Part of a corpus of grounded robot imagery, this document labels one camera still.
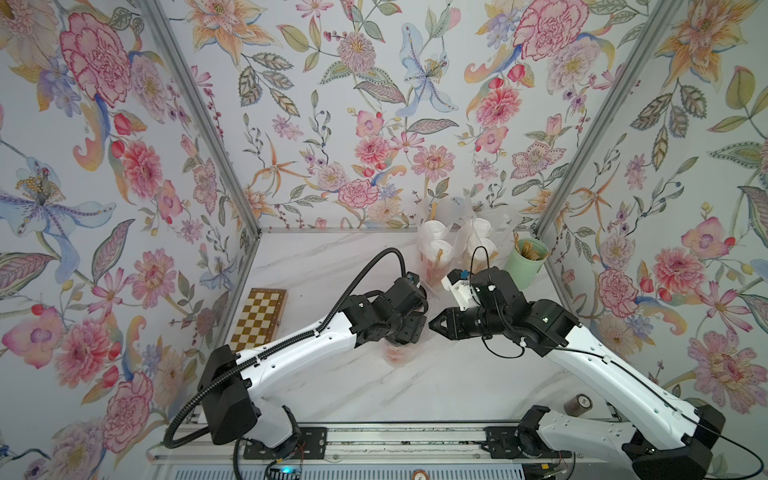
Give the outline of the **black lid red cup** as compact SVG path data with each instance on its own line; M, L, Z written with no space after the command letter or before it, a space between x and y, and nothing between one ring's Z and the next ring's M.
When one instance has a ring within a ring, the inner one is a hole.
M410 362L412 348L407 345L395 345L385 342L383 347L384 360L393 367L401 367Z

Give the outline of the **white lid red back cup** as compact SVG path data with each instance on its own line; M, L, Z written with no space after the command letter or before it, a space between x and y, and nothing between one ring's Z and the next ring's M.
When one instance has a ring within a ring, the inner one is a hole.
M453 261L453 246L438 240L427 243L422 251L426 282L429 286L439 286L447 275Z

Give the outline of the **white lid red cup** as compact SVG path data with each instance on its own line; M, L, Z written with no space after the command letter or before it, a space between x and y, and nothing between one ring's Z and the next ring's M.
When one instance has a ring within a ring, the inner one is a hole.
M429 286L439 286L447 275L453 261L453 246L438 240L427 243L422 251L426 282Z
M448 232L448 227L438 220L427 220L417 229L418 239L426 243L443 240Z

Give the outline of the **white lid floral cup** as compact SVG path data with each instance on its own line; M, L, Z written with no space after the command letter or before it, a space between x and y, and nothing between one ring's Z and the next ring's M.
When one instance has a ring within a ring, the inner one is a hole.
M468 223L468 239L471 241L489 238L493 233L492 224L483 218L472 218Z

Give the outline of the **white lid beige cup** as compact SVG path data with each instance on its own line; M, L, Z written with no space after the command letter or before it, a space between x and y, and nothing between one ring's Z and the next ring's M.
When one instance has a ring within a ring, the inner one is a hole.
M488 268L497 255L497 247L489 238L475 241L468 239L464 253L465 266L470 273L478 273Z

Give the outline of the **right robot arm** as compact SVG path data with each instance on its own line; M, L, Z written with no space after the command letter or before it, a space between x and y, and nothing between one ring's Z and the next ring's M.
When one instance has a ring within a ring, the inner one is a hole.
M534 405L513 433L523 454L582 453L640 479L706 477L725 424L717 409L695 407L641 376L564 307L527 300L506 271L455 269L442 286L457 304L430 322L432 331L452 341L502 335L569 371L624 416L601 422Z

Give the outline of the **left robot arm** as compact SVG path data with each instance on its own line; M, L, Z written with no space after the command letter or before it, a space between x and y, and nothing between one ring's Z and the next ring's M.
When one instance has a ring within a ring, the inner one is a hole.
M215 349L198 384L199 391L211 389L201 401L206 433L215 445L249 438L279 449L295 441L298 425L290 409L265 398L273 386L367 343L415 344L427 310L426 290L413 276L398 278L383 293L348 296L326 327L310 325L296 333L299 341L272 354L267 351L275 342L240 352L228 345Z

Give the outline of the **clear plastic bag pile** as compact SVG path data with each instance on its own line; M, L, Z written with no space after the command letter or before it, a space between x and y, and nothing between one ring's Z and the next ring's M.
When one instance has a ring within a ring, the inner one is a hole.
M459 205L447 196L424 203L415 216L420 276L431 290L440 290L441 281L453 267L458 248L454 224Z

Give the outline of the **clear plastic carrier bag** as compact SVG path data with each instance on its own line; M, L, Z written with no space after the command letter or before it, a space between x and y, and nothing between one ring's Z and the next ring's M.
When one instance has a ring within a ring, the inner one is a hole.
M470 198L461 206L457 266L471 273L501 266L513 249L514 230L522 215L510 206L476 211Z

